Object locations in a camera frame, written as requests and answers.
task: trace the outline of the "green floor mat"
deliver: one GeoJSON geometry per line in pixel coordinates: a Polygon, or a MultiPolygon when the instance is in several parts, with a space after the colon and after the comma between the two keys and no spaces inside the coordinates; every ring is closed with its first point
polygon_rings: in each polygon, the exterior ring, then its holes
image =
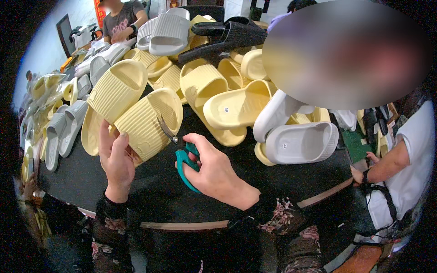
{"type": "Polygon", "coordinates": [[[361,159],[365,158],[366,152],[376,152],[376,142],[373,144],[362,144],[361,140],[365,139],[367,141],[367,136],[363,134],[360,126],[357,124],[357,129],[354,132],[339,128],[340,133],[343,136],[344,144],[349,152],[350,159],[352,163],[357,163],[361,159]]]}

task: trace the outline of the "gray t-shirt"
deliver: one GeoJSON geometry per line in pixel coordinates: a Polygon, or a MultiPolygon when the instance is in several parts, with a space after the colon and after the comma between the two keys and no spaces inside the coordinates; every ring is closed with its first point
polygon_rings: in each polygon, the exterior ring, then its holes
{"type": "Polygon", "coordinates": [[[103,19],[103,37],[114,36],[115,33],[125,30],[128,26],[137,21],[136,14],[144,10],[143,5],[138,0],[125,2],[120,13],[111,16],[111,13],[103,19]]]}

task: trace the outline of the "blurred patch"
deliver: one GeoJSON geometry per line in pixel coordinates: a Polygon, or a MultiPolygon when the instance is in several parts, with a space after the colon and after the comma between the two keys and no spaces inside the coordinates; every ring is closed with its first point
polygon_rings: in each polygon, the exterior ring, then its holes
{"type": "Polygon", "coordinates": [[[381,106],[411,93],[432,64],[425,31],[410,17],[367,1],[329,1],[281,20],[263,47],[274,84],[310,105],[381,106]]]}

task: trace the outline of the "floral sleeve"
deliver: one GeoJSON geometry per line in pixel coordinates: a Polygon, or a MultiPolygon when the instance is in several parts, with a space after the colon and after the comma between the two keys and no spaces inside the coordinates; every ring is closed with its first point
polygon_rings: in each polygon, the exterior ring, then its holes
{"type": "MultiPolygon", "coordinates": [[[[306,217],[299,213],[296,204],[289,198],[276,199],[276,208],[272,218],[258,228],[278,235],[295,233],[305,224],[306,217]]],[[[278,266],[282,273],[324,273],[320,262],[319,234],[315,225],[299,232],[299,235],[287,244],[286,249],[278,250],[278,266]]]]}
{"type": "Polygon", "coordinates": [[[126,231],[126,205],[103,197],[97,203],[96,220],[92,243],[94,272],[134,272],[126,231]]]}

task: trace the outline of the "teal scissor handle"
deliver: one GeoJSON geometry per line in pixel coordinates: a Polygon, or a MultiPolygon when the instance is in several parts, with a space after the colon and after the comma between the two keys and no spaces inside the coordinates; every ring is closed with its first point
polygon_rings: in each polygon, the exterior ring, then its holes
{"type": "MultiPolygon", "coordinates": [[[[196,146],[193,143],[188,143],[186,149],[193,153],[195,156],[199,156],[199,151],[197,150],[196,146]]],[[[197,165],[197,162],[193,162],[189,157],[188,154],[184,150],[177,150],[176,151],[176,160],[177,160],[177,172],[179,173],[179,176],[182,178],[182,181],[187,185],[190,190],[200,193],[198,189],[196,189],[185,177],[184,171],[182,169],[182,162],[185,162],[188,166],[190,166],[193,170],[196,172],[200,171],[199,165],[197,165]]]]}

